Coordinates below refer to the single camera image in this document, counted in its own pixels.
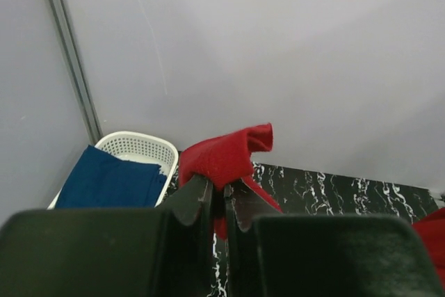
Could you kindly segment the white plastic laundry basket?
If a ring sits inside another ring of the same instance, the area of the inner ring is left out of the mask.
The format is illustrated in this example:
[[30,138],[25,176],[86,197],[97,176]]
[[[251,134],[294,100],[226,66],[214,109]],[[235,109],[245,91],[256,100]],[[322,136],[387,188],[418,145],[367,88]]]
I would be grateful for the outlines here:
[[[117,131],[103,137],[93,147],[124,161],[159,164],[161,173],[167,179],[155,206],[162,202],[179,160],[179,153],[173,144],[147,134]],[[60,191],[48,206],[49,209],[55,209]]]

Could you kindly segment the red t-shirt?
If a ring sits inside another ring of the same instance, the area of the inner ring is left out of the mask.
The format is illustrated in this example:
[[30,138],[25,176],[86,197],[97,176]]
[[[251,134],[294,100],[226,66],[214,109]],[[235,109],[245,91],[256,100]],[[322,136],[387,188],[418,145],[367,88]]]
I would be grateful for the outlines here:
[[[281,212],[279,204],[252,178],[252,153],[269,152],[272,148],[273,126],[270,123],[196,143],[179,157],[179,186],[184,186],[194,175],[202,175],[222,192],[225,185],[240,179],[275,211]],[[432,212],[412,227],[421,237],[441,282],[444,282],[444,208]]]

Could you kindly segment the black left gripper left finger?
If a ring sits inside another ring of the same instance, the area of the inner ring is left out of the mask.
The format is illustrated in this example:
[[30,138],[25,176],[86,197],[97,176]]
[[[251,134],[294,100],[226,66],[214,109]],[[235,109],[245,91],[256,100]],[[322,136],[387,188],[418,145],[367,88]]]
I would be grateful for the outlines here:
[[153,209],[21,211],[1,227],[2,296],[205,296],[212,183]]

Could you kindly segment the aluminium frame rail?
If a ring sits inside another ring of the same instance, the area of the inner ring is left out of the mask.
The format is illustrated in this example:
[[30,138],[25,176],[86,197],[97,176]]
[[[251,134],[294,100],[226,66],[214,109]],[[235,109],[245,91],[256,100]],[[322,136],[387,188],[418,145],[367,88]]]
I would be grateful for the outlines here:
[[49,3],[86,130],[90,141],[96,143],[102,137],[102,129],[84,71],[81,52],[76,41],[66,0],[49,0]]

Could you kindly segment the navy blue t-shirt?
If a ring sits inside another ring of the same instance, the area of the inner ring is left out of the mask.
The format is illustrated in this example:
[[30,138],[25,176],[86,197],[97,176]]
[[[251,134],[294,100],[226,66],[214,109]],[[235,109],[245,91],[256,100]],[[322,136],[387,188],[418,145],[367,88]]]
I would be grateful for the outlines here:
[[54,207],[154,207],[166,179],[159,164],[124,161],[89,145],[65,181]]

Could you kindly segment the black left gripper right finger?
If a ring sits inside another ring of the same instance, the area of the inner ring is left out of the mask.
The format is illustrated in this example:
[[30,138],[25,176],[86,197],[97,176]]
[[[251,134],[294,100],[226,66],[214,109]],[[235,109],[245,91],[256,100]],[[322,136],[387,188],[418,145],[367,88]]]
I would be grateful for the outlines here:
[[225,187],[230,296],[443,296],[419,236],[388,215],[281,214]]

